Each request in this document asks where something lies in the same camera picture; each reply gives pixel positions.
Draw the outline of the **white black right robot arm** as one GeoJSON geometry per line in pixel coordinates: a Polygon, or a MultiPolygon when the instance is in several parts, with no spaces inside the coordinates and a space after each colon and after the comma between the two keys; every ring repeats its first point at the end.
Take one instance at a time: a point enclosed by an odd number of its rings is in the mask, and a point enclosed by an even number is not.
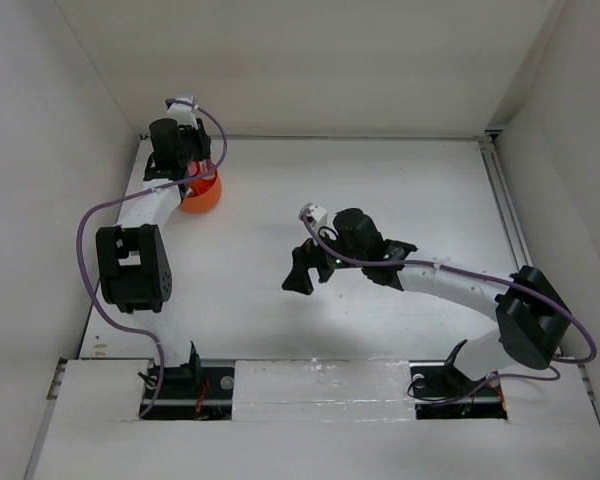
{"type": "Polygon", "coordinates": [[[466,393],[489,374],[513,365],[542,371],[558,361],[559,344],[573,320],[540,270],[524,266],[508,278],[468,271],[384,237],[359,208],[330,219],[325,209],[307,204],[299,219],[309,237],[292,251],[284,290],[310,295],[311,270],[326,283],[337,270],[358,269],[377,286],[437,297],[493,322],[490,331],[460,340],[447,356],[442,381],[451,392],[466,393]]]}

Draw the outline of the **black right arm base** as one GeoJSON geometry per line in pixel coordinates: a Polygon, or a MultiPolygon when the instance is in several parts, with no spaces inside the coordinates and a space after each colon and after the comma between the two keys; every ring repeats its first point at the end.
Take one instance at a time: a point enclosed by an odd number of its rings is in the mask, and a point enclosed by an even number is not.
{"type": "Polygon", "coordinates": [[[444,361],[410,364],[406,394],[414,400],[417,420],[508,419],[498,382],[469,396],[478,381],[470,380],[453,365],[465,343],[457,344],[444,361]]]}

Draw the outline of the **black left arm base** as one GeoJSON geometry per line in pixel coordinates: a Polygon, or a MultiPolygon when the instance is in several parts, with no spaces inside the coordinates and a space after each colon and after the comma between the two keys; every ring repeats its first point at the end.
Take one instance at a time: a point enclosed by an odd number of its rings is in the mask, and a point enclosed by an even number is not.
{"type": "Polygon", "coordinates": [[[144,383],[139,417],[154,421],[225,421],[232,418],[234,360],[202,360],[195,346],[190,359],[167,368],[158,387],[153,364],[138,376],[144,383]]]}

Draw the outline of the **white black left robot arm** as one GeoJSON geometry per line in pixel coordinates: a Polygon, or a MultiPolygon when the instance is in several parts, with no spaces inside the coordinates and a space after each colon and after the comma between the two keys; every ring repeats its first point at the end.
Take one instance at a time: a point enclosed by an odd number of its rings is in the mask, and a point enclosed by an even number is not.
{"type": "Polygon", "coordinates": [[[153,152],[142,187],[150,192],[139,197],[116,225],[96,233],[101,292],[106,303],[158,337],[165,360],[157,364],[165,368],[170,387],[188,397],[202,387],[203,373],[193,343],[178,332],[176,320],[165,309],[173,279],[161,235],[161,228],[181,205],[187,186],[164,190],[160,186],[187,178],[193,162],[210,157],[211,140],[196,117],[158,119],[149,130],[153,152]]]}

